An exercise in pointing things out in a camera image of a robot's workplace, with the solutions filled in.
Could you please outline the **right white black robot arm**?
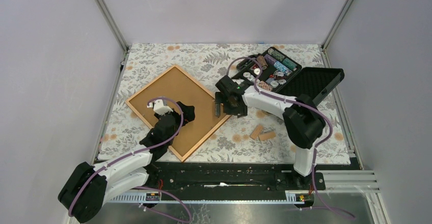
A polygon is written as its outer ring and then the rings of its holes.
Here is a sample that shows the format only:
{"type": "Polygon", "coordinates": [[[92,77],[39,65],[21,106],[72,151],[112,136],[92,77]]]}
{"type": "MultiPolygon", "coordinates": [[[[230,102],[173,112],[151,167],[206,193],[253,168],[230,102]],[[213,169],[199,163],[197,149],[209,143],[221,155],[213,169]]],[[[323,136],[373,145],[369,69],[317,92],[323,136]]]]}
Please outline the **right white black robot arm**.
{"type": "Polygon", "coordinates": [[[249,108],[270,113],[284,121],[289,139],[296,146],[292,182],[296,188],[305,189],[312,183],[316,166],[316,147],[329,120],[309,97],[283,96],[250,85],[247,81],[235,82],[223,76],[216,84],[215,115],[221,113],[243,117],[249,108]]]}

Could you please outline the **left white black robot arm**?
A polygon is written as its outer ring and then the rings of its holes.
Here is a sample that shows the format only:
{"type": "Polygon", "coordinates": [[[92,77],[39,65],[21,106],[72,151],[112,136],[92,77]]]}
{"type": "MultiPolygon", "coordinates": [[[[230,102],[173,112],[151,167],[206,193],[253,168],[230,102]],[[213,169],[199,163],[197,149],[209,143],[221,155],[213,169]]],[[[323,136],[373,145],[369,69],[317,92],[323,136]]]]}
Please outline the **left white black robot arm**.
{"type": "Polygon", "coordinates": [[[76,166],[58,194],[70,217],[79,223],[88,222],[112,198],[133,188],[157,185],[157,173],[146,167],[164,156],[180,128],[195,119],[194,106],[178,101],[171,108],[168,101],[156,97],[147,103],[157,122],[132,150],[102,163],[82,162],[76,166]]]}

